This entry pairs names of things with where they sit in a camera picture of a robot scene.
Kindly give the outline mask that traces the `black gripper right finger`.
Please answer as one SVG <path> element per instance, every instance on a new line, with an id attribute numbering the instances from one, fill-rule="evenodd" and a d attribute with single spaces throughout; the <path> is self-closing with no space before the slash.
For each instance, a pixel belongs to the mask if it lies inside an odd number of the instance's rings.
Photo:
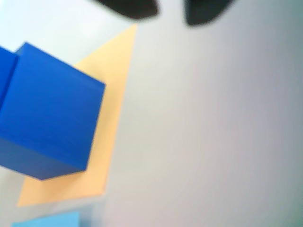
<path id="1" fill-rule="evenodd" d="M 189 26 L 206 25 L 220 17 L 234 0 L 185 0 L 185 19 Z"/>

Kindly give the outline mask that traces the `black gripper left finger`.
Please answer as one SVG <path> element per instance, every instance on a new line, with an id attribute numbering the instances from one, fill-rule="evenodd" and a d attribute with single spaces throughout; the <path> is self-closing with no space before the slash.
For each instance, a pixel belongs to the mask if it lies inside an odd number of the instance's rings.
<path id="1" fill-rule="evenodd" d="M 131 19 L 145 19 L 158 14 L 156 0 L 97 0 L 99 4 Z"/>

